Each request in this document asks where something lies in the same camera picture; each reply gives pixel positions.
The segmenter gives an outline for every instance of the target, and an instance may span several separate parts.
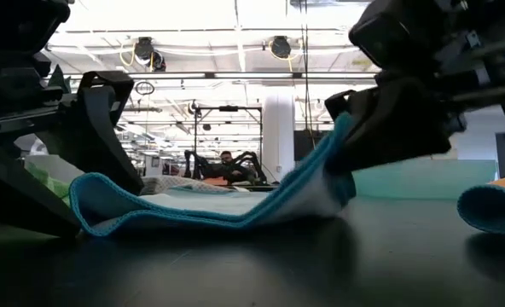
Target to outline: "wall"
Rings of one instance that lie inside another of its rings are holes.
[[[455,134],[458,159],[492,159],[497,161],[497,132],[505,131],[505,118],[500,108],[466,114],[468,128]]]

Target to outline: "cable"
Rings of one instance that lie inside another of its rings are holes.
[[[144,125],[144,132],[145,132],[144,133],[145,134],[145,136],[144,136],[144,145],[146,146],[147,150],[150,149],[150,140],[148,139],[148,114],[149,113],[150,113],[150,111],[148,110],[148,106],[147,106],[146,124]],[[145,168],[145,170],[147,168],[147,156],[146,156],[146,154],[144,154],[144,168]]]
[[[302,14],[302,0],[299,0],[299,11]],[[302,43],[304,45],[304,70],[305,70],[305,128],[310,132],[311,144],[313,148],[316,148],[315,138],[313,137],[313,117],[311,115],[311,100],[310,100],[310,85],[309,85],[309,35],[308,35],[308,25],[307,25],[307,1],[304,2],[304,13],[305,13],[305,23],[302,22],[301,33],[302,33]]]
[[[269,169],[269,168],[267,168],[267,167],[266,167],[266,165],[265,165],[264,163],[262,164],[262,167],[264,167],[264,169],[265,169],[265,170],[267,170],[267,171],[269,172],[269,174],[271,175],[271,177],[273,178],[273,180],[276,180],[276,177],[275,177],[275,176],[273,176],[273,173],[270,171],[270,169]]]
[[[135,92],[140,96],[151,95],[155,92],[155,90],[154,85],[148,81],[141,81],[135,84]]]
[[[124,60],[124,43],[119,48],[119,60],[127,67],[133,65],[133,61],[135,61],[135,43],[133,43],[133,50],[131,51],[131,62],[128,63]]]
[[[304,53],[304,50],[303,50],[304,45],[302,44],[302,42],[300,42],[300,52],[298,54],[296,54],[295,56],[293,56],[293,57],[288,57],[287,59],[280,58],[279,56],[277,56],[276,54],[274,54],[273,51],[271,50],[271,45],[272,44],[273,44],[273,41],[270,41],[268,43],[268,49],[269,49],[271,55],[273,55],[273,57],[275,57],[277,60],[287,61],[288,62],[288,70],[290,72],[293,72],[293,60],[296,59],[296,57],[298,55],[302,55]],[[293,78],[293,87],[294,87],[294,90],[296,90],[296,81],[294,81],[294,78]],[[300,106],[300,111],[305,116],[305,126],[306,126],[306,129],[307,129],[307,113],[304,113],[304,109],[302,108],[302,104],[300,102],[298,102],[298,105]]]
[[[154,52],[150,53],[150,72],[154,71]]]

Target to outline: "blue towel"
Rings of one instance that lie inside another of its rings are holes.
[[[324,162],[343,143],[351,116],[342,114],[299,167],[271,193],[170,188],[163,194],[135,196],[107,177],[89,173],[70,187],[71,207],[85,232],[110,235],[117,229],[215,227],[250,229],[299,217],[333,217],[355,196],[351,174],[331,177]]]
[[[505,178],[468,189],[459,198],[457,210],[476,229],[505,235]]]

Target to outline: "overhead rail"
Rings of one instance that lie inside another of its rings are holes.
[[[339,80],[364,84],[374,84],[373,72],[139,72],[128,74],[141,80],[186,80],[186,79],[234,79],[234,80]],[[66,74],[66,78],[80,80],[82,74]]]
[[[277,28],[241,28],[243,32],[297,32],[300,34],[302,29],[299,27],[277,27]],[[124,35],[131,37],[141,37],[141,36],[153,36],[157,33],[203,33],[203,32],[235,32],[234,28],[212,28],[212,29],[149,29],[149,30],[67,30],[63,32],[56,32],[54,36],[62,34],[65,36],[69,35],[84,35],[84,34],[94,34],[103,36],[110,35]],[[336,27],[318,27],[309,28],[308,32],[341,32],[341,29]]]

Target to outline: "black cable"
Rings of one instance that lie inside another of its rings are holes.
[[[135,85],[135,92],[141,96],[151,95],[155,90],[154,85],[148,81],[141,81]]]
[[[277,180],[276,177],[273,176],[273,173],[270,171],[270,169],[268,167],[266,167],[266,165],[264,165],[264,163],[261,164],[261,167],[264,167],[264,169],[269,172],[269,174],[271,175],[271,177],[273,178],[273,180]]]
[[[302,0],[299,0],[299,11],[300,15],[302,15]],[[307,1],[304,1],[304,9],[305,16],[307,18]],[[302,42],[303,42],[303,52],[304,52],[304,70],[305,70],[305,128],[310,133],[311,145],[313,148],[316,147],[315,138],[313,137],[313,118],[311,115],[311,99],[310,99],[310,82],[309,82],[309,27],[307,21],[304,24],[302,23],[300,26],[300,31],[302,34]]]

